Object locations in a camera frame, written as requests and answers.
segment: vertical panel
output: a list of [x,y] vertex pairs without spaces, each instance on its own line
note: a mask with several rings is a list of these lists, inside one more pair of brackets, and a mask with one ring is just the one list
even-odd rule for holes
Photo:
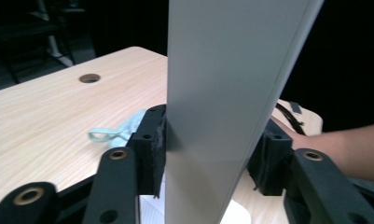
[[321,0],[170,2],[166,223],[219,223]]

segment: black wire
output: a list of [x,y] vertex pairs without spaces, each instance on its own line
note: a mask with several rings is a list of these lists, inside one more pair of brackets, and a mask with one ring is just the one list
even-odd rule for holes
[[295,132],[299,134],[306,135],[303,131],[302,127],[300,126],[299,121],[289,112],[285,107],[280,105],[279,103],[276,104],[276,108],[282,112],[282,114],[285,116],[285,118],[288,120],[288,122],[291,124],[292,128],[295,130]]

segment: table surface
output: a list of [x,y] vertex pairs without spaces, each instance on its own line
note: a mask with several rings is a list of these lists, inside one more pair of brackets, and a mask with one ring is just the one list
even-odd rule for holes
[[[100,79],[90,82],[95,74]],[[88,76],[88,83],[80,78]],[[94,175],[106,143],[88,138],[91,128],[116,129],[140,109],[166,104],[167,58],[141,48],[124,49],[0,91],[0,201],[13,189],[48,181],[63,190]],[[287,102],[279,100],[290,108]],[[284,117],[277,110],[273,116]],[[307,134],[322,120],[302,109]],[[245,174],[233,200],[252,223],[286,223],[281,197],[252,191]]]

